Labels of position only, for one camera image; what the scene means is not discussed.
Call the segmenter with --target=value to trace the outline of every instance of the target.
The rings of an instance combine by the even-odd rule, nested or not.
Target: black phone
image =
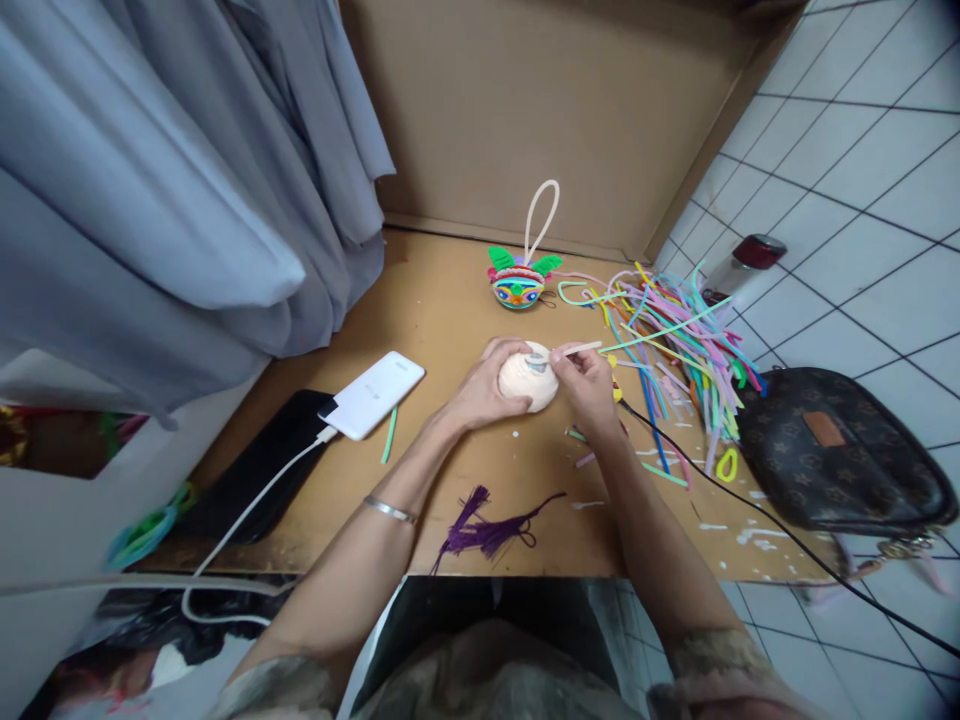
[[[299,390],[247,445],[213,487],[177,524],[180,537],[219,540],[260,491],[294,455],[310,445],[327,424],[317,415],[333,395]],[[251,544],[268,535],[300,492],[327,443],[298,460],[237,528],[231,543]]]

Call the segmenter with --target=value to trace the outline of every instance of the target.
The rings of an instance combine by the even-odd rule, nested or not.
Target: white loop handle
[[[543,224],[543,229],[537,236],[536,241],[534,241],[533,247],[530,247],[530,222],[533,220],[533,211],[537,207],[537,200],[540,199],[540,195],[543,194],[543,191],[548,187],[553,188],[553,207],[550,208],[550,214],[547,215],[547,221]],[[536,251],[537,245],[539,245],[540,241],[543,240],[543,236],[547,234],[547,228],[549,228],[550,223],[553,222],[553,215],[557,212],[557,205],[559,204],[560,183],[558,183],[556,180],[547,180],[543,185],[540,186],[536,194],[533,196],[533,201],[530,203],[530,209],[527,211],[527,229],[523,234],[523,264],[527,267],[530,266],[530,260],[533,258],[533,253]]]

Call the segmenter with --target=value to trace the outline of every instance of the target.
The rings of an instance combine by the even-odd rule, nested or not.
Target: brown handbag
[[[957,518],[946,475],[869,391],[840,373],[785,368],[763,375],[767,393],[744,393],[741,450],[787,521],[809,530],[895,539],[904,548]]]

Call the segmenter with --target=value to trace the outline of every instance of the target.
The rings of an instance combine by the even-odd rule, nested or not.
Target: silver bracelet
[[[393,507],[392,505],[387,505],[386,503],[380,502],[372,495],[367,495],[363,499],[363,502],[372,507],[374,510],[379,510],[385,515],[395,517],[397,520],[403,520],[403,522],[410,523],[411,525],[417,524],[416,515],[408,515],[403,510],[397,510],[397,508]]]

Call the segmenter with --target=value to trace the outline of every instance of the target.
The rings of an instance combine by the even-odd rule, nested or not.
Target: black cable
[[[793,540],[793,542],[795,542],[795,543],[800,547],[801,550],[803,550],[807,555],[809,555],[810,558],[811,558],[817,565],[819,565],[821,568],[823,568],[824,572],[826,572],[827,575],[829,575],[829,576],[832,577],[834,580],[836,580],[838,583],[840,583],[841,585],[843,585],[847,590],[849,590],[850,592],[852,592],[854,595],[856,595],[858,598],[860,598],[860,599],[863,600],[864,602],[866,602],[866,603],[868,603],[869,605],[872,605],[873,607],[875,607],[877,610],[879,610],[880,612],[882,612],[884,615],[886,615],[886,616],[887,616],[888,618],[890,618],[891,620],[896,620],[898,623],[900,623],[900,624],[903,625],[904,627],[913,630],[915,633],[917,633],[917,635],[920,635],[921,637],[926,638],[927,640],[929,640],[930,642],[932,642],[934,645],[936,645],[936,646],[938,646],[938,647],[940,647],[940,648],[943,648],[944,650],[946,650],[948,653],[950,653],[950,654],[953,655],[954,657],[960,658],[960,649],[955,648],[953,645],[950,645],[949,643],[944,642],[943,640],[941,640],[941,639],[938,638],[938,637],[934,637],[933,635],[931,635],[930,633],[928,633],[928,632],[927,632],[926,630],[924,630],[923,628],[921,628],[921,627],[919,627],[919,626],[917,626],[917,625],[914,625],[912,622],[910,622],[909,620],[907,620],[905,617],[903,617],[903,616],[901,616],[901,615],[898,615],[897,613],[893,612],[893,610],[888,610],[888,609],[885,608],[883,605],[881,605],[881,604],[878,603],[876,600],[874,600],[872,597],[869,597],[868,595],[865,595],[864,593],[862,593],[862,592],[860,592],[859,590],[857,590],[853,585],[851,585],[850,583],[848,583],[846,580],[844,580],[842,577],[840,577],[840,575],[838,575],[836,572],[834,572],[831,567],[829,567],[823,560],[821,560],[821,559],[816,555],[816,553],[814,553],[810,548],[808,548],[808,547],[803,543],[803,541],[802,541],[800,538],[798,538],[796,535],[794,535],[793,532],[791,532],[790,528],[788,528],[786,525],[784,525],[782,522],[780,522],[780,520],[779,520],[778,518],[776,518],[776,517],[775,517],[774,515],[772,515],[771,513],[768,513],[768,512],[767,512],[766,510],[764,510],[762,507],[757,507],[756,505],[754,505],[752,502],[750,502],[750,501],[747,500],[746,498],[740,497],[739,495],[737,495],[737,493],[733,492],[733,490],[730,490],[729,488],[727,488],[726,486],[724,486],[723,483],[720,483],[720,482],[717,482],[716,480],[714,480],[714,479],[713,479],[712,477],[710,477],[706,472],[704,472],[704,471],[690,458],[690,456],[687,455],[687,453],[685,453],[685,452],[681,449],[680,443],[676,442],[673,438],[671,438],[669,435],[667,435],[663,430],[661,430],[659,427],[657,427],[657,426],[654,425],[652,422],[650,422],[649,420],[647,420],[647,418],[645,418],[643,415],[641,415],[641,414],[638,413],[636,410],[634,410],[632,407],[630,407],[630,405],[629,405],[625,400],[621,400],[621,401],[620,401],[620,404],[623,405],[624,410],[626,410],[628,413],[630,413],[630,414],[633,415],[635,418],[637,418],[637,420],[642,421],[642,422],[645,423],[651,430],[653,430],[654,432],[660,433],[660,435],[662,435],[666,440],[668,440],[668,441],[670,442],[670,444],[673,445],[681,455],[683,455],[684,459],[686,459],[686,461],[690,464],[690,467],[694,468],[698,473],[700,473],[701,475],[703,475],[707,480],[709,480],[711,483],[713,483],[713,484],[716,485],[718,488],[720,488],[721,490],[723,490],[727,495],[732,495],[733,497],[735,497],[735,498],[736,498],[737,500],[739,500],[740,502],[742,502],[742,503],[744,503],[744,504],[746,504],[746,505],[749,505],[752,509],[757,510],[757,511],[760,512],[762,515],[764,515],[767,519],[773,521],[773,523],[774,523],[778,528],[780,528],[781,530],[783,530],[783,532],[785,532],[785,533],[787,534],[787,536],[788,536],[791,540]]]

